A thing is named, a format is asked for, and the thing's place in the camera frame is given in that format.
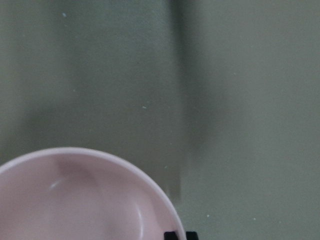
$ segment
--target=pink plastic bowl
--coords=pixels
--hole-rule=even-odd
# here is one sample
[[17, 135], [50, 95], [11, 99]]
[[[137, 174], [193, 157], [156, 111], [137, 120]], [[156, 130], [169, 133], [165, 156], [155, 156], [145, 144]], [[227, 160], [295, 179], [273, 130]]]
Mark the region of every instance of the pink plastic bowl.
[[0, 167], [1, 240], [163, 240], [185, 232], [160, 187], [131, 163], [63, 147]]

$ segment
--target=round container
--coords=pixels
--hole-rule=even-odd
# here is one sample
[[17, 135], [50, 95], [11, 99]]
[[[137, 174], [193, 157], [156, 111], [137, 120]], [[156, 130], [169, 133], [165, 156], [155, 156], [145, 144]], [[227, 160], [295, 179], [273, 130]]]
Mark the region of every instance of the round container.
[[4, 240], [163, 240], [185, 231], [172, 203], [143, 171], [114, 155], [62, 147], [0, 167]]

